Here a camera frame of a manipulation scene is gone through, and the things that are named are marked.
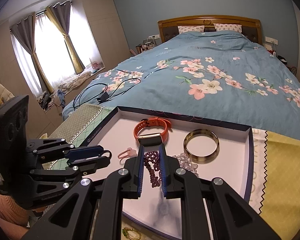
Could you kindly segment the left forearm pink sleeve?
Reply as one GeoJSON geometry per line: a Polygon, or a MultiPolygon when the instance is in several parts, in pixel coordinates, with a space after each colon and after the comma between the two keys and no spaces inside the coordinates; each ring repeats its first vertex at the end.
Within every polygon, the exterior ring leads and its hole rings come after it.
{"type": "Polygon", "coordinates": [[[0,194],[0,227],[9,239],[21,239],[27,233],[28,212],[11,196],[0,194]]]}

